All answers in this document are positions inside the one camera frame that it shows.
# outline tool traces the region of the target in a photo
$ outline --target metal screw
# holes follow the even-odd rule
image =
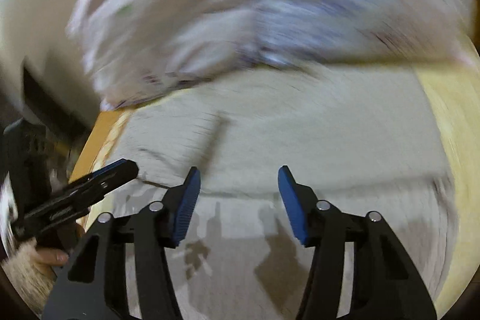
[[[320,211],[327,211],[330,209],[330,203],[324,199],[317,202],[317,209]]]
[[[368,214],[368,218],[373,221],[374,223],[380,221],[382,219],[382,215],[377,212],[377,211],[371,211],[369,214]]]
[[[160,201],[154,201],[148,205],[148,209],[151,211],[160,211],[163,209],[163,204]]]
[[[110,213],[105,212],[100,214],[97,220],[99,223],[106,223],[107,221],[110,221],[111,218],[112,218],[112,215]]]

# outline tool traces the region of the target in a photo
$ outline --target white wall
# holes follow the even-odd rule
[[[83,74],[82,54],[65,36],[76,0],[0,0],[0,84],[22,110],[22,61],[67,110],[92,126],[99,99]]]

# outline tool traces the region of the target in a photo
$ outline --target yellow fabric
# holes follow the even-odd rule
[[[435,302],[443,316],[480,264],[480,74],[471,69],[419,69],[455,180],[459,232],[450,271]]]

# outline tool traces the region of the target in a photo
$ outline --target black device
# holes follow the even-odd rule
[[[15,239],[37,239],[37,245],[71,252],[78,243],[75,220],[112,190],[138,176],[138,166],[121,159],[52,192],[47,169],[51,150],[44,126],[25,120],[8,127],[4,160],[18,217],[11,222]]]
[[[312,189],[295,182],[288,167],[278,187],[295,236],[315,253],[297,320],[337,318],[345,243],[355,243],[351,311],[344,320],[436,320],[434,305],[417,269],[388,223],[376,211],[342,213]],[[170,188],[138,214],[101,214],[58,276],[44,320],[135,320],[129,314],[125,244],[134,243],[143,320],[181,320],[165,247],[185,238],[200,192],[200,172]]]

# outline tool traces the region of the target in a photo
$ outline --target finger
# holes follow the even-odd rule
[[[34,262],[48,266],[64,266],[68,262],[68,254],[56,248],[37,248],[31,257]]]

